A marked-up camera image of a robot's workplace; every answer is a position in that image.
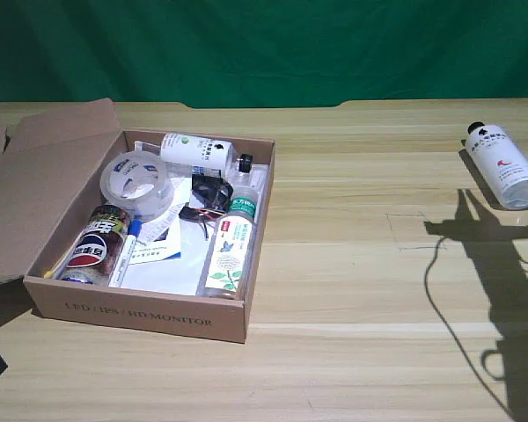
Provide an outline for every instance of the white marker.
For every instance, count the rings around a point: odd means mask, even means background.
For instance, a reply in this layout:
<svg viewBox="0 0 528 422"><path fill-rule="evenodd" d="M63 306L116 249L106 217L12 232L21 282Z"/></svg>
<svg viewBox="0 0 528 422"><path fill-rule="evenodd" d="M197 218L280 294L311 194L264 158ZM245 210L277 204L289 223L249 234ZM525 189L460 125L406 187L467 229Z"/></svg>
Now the white marker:
<svg viewBox="0 0 528 422"><path fill-rule="evenodd" d="M131 224L129 225L127 237L125 238L125 243L121 248L120 256L115 262L114 271L112 272L112 276L109 279L109 287L121 287L123 276L127 271L129 261L131 260L131 255L133 254L133 250L135 249L135 243L140 232L141 222L138 220L134 220L133 222L131 222Z"/></svg>

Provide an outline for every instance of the paper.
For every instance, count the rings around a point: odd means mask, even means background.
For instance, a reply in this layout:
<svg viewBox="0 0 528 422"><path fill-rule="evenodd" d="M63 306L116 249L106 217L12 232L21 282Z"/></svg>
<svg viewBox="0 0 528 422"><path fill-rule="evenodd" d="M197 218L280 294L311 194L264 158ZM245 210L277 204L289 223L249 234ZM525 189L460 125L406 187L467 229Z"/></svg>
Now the paper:
<svg viewBox="0 0 528 422"><path fill-rule="evenodd" d="M176 218L170 227L153 242L147 245L136 244L129 264L180 258L181 245L180 219Z"/></svg>

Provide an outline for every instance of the white paper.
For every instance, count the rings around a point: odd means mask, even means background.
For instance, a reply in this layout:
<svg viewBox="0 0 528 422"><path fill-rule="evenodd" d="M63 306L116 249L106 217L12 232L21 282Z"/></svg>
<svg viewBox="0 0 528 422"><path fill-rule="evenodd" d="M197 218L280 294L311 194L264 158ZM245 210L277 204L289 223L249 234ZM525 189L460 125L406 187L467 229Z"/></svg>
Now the white paper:
<svg viewBox="0 0 528 422"><path fill-rule="evenodd" d="M195 295L209 240L205 240L203 228L199 224L183 220L179 220L179 223L182 234L181 258L129 266L121 283L122 288ZM209 236L213 234L209 225L208 232Z"/></svg>
<svg viewBox="0 0 528 422"><path fill-rule="evenodd" d="M162 261L163 259L176 259L181 256L180 219L175 219L168 230L153 242L142 245L136 244L131 255L130 265L144 262Z"/></svg>

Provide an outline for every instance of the white label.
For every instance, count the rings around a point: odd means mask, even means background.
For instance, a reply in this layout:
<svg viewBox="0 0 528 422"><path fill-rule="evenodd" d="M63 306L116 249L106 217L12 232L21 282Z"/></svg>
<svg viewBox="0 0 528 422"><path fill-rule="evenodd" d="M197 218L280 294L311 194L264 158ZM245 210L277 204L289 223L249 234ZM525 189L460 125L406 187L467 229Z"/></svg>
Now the white label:
<svg viewBox="0 0 528 422"><path fill-rule="evenodd" d="M226 216L219 222L205 287L237 291L252 232L253 225L244 217Z"/></svg>
<svg viewBox="0 0 528 422"><path fill-rule="evenodd" d="M231 164L231 143L200 136L166 134L160 157L163 161L192 165L194 173L222 177Z"/></svg>
<svg viewBox="0 0 528 422"><path fill-rule="evenodd" d="M472 131L466 140L466 150L498 200L509 187L528 180L528 161L498 126Z"/></svg>

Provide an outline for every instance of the soda can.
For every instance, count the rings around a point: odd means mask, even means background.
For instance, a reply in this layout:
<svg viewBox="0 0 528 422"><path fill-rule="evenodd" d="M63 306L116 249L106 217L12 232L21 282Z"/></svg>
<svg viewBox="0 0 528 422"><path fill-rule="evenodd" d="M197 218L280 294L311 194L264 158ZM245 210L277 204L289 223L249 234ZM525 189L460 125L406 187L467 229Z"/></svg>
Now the soda can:
<svg viewBox="0 0 528 422"><path fill-rule="evenodd" d="M107 286L130 223L119 207L96 207L60 280Z"/></svg>

